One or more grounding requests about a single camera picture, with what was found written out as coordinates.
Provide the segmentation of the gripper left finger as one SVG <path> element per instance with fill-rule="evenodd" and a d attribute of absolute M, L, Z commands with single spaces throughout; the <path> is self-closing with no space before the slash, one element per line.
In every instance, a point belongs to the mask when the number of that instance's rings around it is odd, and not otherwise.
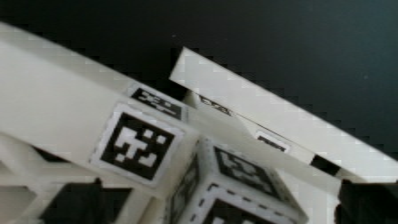
<path fill-rule="evenodd" d="M 44 224 L 113 224 L 129 193 L 129 188 L 104 188 L 99 180 L 67 183 L 40 213 L 40 221 Z"/>

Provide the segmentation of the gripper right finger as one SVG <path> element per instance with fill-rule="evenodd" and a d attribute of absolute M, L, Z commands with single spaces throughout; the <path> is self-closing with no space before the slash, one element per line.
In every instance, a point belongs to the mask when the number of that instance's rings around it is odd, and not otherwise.
<path fill-rule="evenodd" d="M 335 224 L 398 224 L 398 182 L 353 183 L 344 180 L 337 199 Z"/>

